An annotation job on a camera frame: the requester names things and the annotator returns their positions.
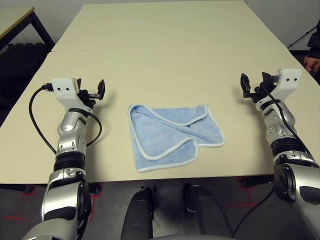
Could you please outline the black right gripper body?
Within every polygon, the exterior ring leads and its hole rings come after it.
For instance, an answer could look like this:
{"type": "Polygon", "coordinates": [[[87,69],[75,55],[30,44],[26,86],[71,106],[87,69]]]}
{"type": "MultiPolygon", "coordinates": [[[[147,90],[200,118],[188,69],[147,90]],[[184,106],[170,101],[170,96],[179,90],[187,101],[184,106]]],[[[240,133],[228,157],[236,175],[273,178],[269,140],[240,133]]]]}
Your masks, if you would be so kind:
{"type": "Polygon", "coordinates": [[[275,85],[265,85],[263,84],[262,86],[257,86],[254,90],[254,93],[251,93],[251,87],[250,85],[247,86],[242,86],[243,90],[243,97],[244,98],[251,98],[254,103],[257,103],[258,101],[262,100],[265,98],[268,93],[270,94],[274,89],[276,88],[275,85]]]}

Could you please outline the bystander bare hand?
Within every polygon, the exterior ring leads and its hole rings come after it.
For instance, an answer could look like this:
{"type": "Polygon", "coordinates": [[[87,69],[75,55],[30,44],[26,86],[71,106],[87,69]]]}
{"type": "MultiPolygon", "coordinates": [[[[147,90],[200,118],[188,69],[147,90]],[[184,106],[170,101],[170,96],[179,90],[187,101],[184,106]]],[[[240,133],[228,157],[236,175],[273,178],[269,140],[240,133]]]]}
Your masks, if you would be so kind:
{"type": "Polygon", "coordinates": [[[303,59],[303,66],[309,73],[317,72],[320,68],[320,60],[318,58],[305,56],[303,59]]]}

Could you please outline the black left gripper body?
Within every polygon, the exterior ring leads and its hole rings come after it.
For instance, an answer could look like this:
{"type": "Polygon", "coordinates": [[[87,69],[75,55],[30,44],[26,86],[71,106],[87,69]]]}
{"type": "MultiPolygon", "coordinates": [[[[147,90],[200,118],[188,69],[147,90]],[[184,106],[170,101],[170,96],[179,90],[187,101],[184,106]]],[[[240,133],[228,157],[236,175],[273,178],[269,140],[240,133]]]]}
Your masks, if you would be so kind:
{"type": "Polygon", "coordinates": [[[96,99],[99,99],[98,93],[88,93],[88,91],[84,89],[80,90],[77,96],[82,101],[82,103],[91,110],[96,104],[96,99]]]}

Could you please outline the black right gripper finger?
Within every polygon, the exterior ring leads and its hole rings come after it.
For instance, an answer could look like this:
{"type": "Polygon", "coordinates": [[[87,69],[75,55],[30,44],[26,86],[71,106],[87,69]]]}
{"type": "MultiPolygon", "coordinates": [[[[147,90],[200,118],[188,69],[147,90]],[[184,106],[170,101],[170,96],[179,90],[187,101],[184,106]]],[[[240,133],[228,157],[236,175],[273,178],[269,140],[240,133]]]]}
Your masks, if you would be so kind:
{"type": "Polygon", "coordinates": [[[262,82],[261,86],[264,87],[272,87],[275,83],[278,82],[278,76],[277,75],[271,75],[267,72],[262,72],[262,82]]]}
{"type": "Polygon", "coordinates": [[[246,74],[242,73],[240,76],[240,86],[243,91],[243,97],[244,98],[250,98],[251,97],[251,86],[249,78],[246,74]]]}

